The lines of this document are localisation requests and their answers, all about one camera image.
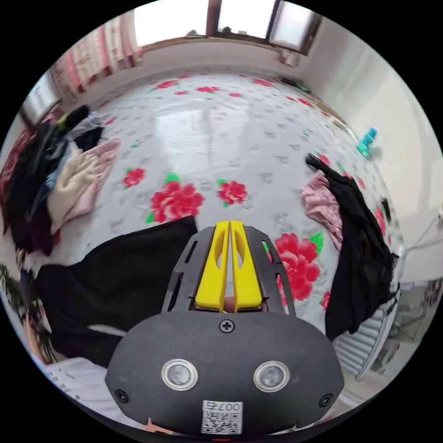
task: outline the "teal toy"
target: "teal toy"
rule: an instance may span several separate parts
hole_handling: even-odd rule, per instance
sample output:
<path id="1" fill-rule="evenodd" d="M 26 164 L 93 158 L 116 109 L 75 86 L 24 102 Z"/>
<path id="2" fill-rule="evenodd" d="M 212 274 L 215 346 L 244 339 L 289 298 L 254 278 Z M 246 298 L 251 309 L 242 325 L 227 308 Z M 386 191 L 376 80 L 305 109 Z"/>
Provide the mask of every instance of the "teal toy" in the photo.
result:
<path id="1" fill-rule="evenodd" d="M 358 152 L 365 158 L 369 157 L 370 146 L 377 136 L 377 131 L 374 128 L 370 128 L 366 135 L 363 137 L 362 141 L 358 144 Z"/>

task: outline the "wall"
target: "wall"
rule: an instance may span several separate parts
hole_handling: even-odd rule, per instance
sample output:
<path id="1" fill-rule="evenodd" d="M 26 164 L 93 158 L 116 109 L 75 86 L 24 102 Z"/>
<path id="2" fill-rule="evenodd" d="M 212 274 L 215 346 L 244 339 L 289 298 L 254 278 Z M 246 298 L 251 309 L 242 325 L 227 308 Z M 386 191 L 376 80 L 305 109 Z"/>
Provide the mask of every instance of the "wall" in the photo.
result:
<path id="1" fill-rule="evenodd" d="M 257 44 L 220 41 L 220 39 L 190 40 L 182 44 L 166 45 L 144 53 L 144 64 L 123 70 L 103 79 L 80 96 L 79 104 L 93 103 L 112 90 L 158 72 L 190 66 L 232 65 L 274 71 L 301 78 L 307 57 L 301 56 L 299 65 L 292 68 L 279 61 L 273 48 Z"/>
<path id="2" fill-rule="evenodd" d="M 406 248 L 428 226 L 424 248 L 410 251 L 402 281 L 443 276 L 443 155 L 415 96 L 372 48 L 340 25 L 324 21 L 317 49 L 302 78 L 360 137 L 379 131 L 374 157 L 397 213 Z"/>
<path id="3" fill-rule="evenodd" d="M 3 168 L 3 165 L 6 162 L 8 154 L 14 145 L 15 140 L 19 136 L 19 134 L 25 129 L 25 125 L 17 114 L 15 119 L 13 120 L 11 127 L 5 137 L 3 142 L 1 151 L 0 151 L 0 170 Z M 0 226 L 3 231 L 3 220 L 0 213 Z M 17 264 L 15 262 L 15 250 L 14 250 L 14 242 L 12 241 L 11 233 L 8 231 L 5 236 L 0 233 L 0 262 L 4 263 L 8 269 L 11 277 L 16 280 L 20 279 L 20 273 L 18 271 Z M 28 341 L 26 339 L 26 333 L 24 327 L 20 324 L 20 320 L 18 316 L 12 311 L 10 308 L 5 295 L 3 293 L 3 289 L 1 291 L 1 301 L 5 306 L 6 313 L 11 321 L 13 328 L 15 329 L 17 336 L 23 343 L 26 349 L 28 349 Z"/>

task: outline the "black clothing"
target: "black clothing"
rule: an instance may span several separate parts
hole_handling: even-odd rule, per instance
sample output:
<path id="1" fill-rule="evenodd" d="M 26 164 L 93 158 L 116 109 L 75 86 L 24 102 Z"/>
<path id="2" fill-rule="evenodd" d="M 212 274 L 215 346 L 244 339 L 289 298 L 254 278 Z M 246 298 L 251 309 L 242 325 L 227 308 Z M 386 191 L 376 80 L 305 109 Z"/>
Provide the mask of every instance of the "black clothing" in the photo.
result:
<path id="1" fill-rule="evenodd" d="M 68 131 L 71 131 L 74 129 L 82 120 L 84 120 L 89 115 L 89 106 L 82 105 L 78 108 L 71 111 L 67 116 L 65 120 L 65 128 Z"/>
<path id="2" fill-rule="evenodd" d="M 72 266 L 42 266 L 35 291 L 54 349 L 107 367 L 121 337 L 88 326 L 127 332 L 159 314 L 173 268 L 196 232 L 194 217 L 185 217 L 109 240 Z"/>
<path id="3" fill-rule="evenodd" d="M 83 152 L 86 152 L 98 145 L 98 142 L 102 137 L 102 132 L 103 127 L 98 126 L 97 128 L 91 129 L 90 131 L 78 136 L 74 141 Z"/>
<path id="4" fill-rule="evenodd" d="M 49 121 L 43 122 L 35 137 L 23 148 L 6 186 L 5 208 L 16 246 L 31 253 L 52 251 L 51 221 L 43 202 L 31 220 L 28 214 L 46 177 L 58 166 L 67 148 L 65 132 Z"/>
<path id="5" fill-rule="evenodd" d="M 340 206 L 343 243 L 325 316 L 326 336 L 333 340 L 345 331 L 356 332 L 380 305 L 394 297 L 389 292 L 393 255 L 355 181 L 312 154 L 306 163 L 324 172 Z"/>

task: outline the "curtain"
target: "curtain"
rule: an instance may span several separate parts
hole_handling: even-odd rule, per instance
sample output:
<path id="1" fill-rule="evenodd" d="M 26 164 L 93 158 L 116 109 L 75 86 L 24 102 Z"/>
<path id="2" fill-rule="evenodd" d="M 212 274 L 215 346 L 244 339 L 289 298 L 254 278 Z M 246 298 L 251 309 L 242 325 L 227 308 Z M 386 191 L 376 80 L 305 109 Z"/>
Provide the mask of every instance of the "curtain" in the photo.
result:
<path id="1" fill-rule="evenodd" d="M 52 66 L 54 82 L 66 105 L 74 104 L 91 85 L 122 69 L 140 66 L 134 11 L 129 11 L 90 32 Z"/>

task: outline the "red flower print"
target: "red flower print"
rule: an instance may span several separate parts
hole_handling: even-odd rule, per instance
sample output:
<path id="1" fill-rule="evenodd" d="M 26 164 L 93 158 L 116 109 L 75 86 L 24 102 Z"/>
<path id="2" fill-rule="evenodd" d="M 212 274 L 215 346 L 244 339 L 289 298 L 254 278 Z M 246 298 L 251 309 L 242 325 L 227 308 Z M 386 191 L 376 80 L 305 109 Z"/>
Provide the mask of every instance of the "red flower print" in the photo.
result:
<path id="1" fill-rule="evenodd" d="M 168 80 L 167 82 L 163 82 L 160 83 L 156 86 L 156 89 L 165 89 L 165 88 L 169 88 L 171 86 L 175 86 L 179 84 L 179 82 L 177 80 Z"/>
<path id="2" fill-rule="evenodd" d="M 170 181 L 151 199 L 154 221 L 164 223 L 186 216 L 196 216 L 203 201 L 203 196 L 195 191 L 194 185 L 189 183 L 182 186 L 177 181 Z"/>
<path id="3" fill-rule="evenodd" d="M 144 179 L 145 172 L 142 168 L 131 169 L 126 173 L 123 183 L 127 188 L 138 185 Z"/>
<path id="4" fill-rule="evenodd" d="M 100 105 L 98 105 L 98 109 L 102 108 L 103 106 L 106 106 L 110 102 L 111 102 L 110 100 L 106 100 L 103 103 L 100 103 Z"/>
<path id="5" fill-rule="evenodd" d="M 320 268 L 313 263 L 317 257 L 317 247 L 308 239 L 299 242 L 292 234 L 283 234 L 275 241 L 275 248 L 285 266 L 293 300 L 305 300 L 312 290 L 312 283 L 320 275 Z M 277 281 L 284 302 L 281 281 Z"/>
<path id="6" fill-rule="evenodd" d="M 235 180 L 228 183 L 227 181 L 220 184 L 220 191 L 217 194 L 226 204 L 231 205 L 235 202 L 243 203 L 248 195 L 245 185 Z"/>
<path id="7" fill-rule="evenodd" d="M 199 92 L 215 92 L 218 91 L 216 86 L 201 86 L 200 88 L 196 88 L 196 91 Z"/>
<path id="8" fill-rule="evenodd" d="M 324 293 L 323 300 L 320 303 L 323 306 L 324 310 L 328 309 L 329 299 L 330 298 L 331 298 L 331 291 L 326 291 Z"/>
<path id="9" fill-rule="evenodd" d="M 115 118 L 116 118 L 116 117 L 113 117 L 113 118 L 111 118 L 111 120 L 108 120 L 108 121 L 105 123 L 105 126 L 108 126 L 108 125 L 110 125 L 111 123 L 114 123 L 114 122 L 115 122 Z"/>
<path id="10" fill-rule="evenodd" d="M 331 162 L 329 161 L 329 158 L 327 156 L 324 156 L 323 154 L 318 154 L 318 158 L 326 165 L 331 166 Z"/>
<path id="11" fill-rule="evenodd" d="M 267 80 L 262 80 L 261 78 L 253 78 L 252 81 L 262 86 L 272 86 L 271 82 L 268 82 Z"/>
<path id="12" fill-rule="evenodd" d="M 386 234 L 386 224 L 384 222 L 384 216 L 382 210 L 377 206 L 375 209 L 375 219 L 382 231 L 383 236 Z"/>
<path id="13" fill-rule="evenodd" d="M 299 98 L 299 102 L 303 103 L 306 106 L 309 106 L 310 108 L 312 107 L 312 105 L 309 102 L 307 102 L 304 98 Z"/>

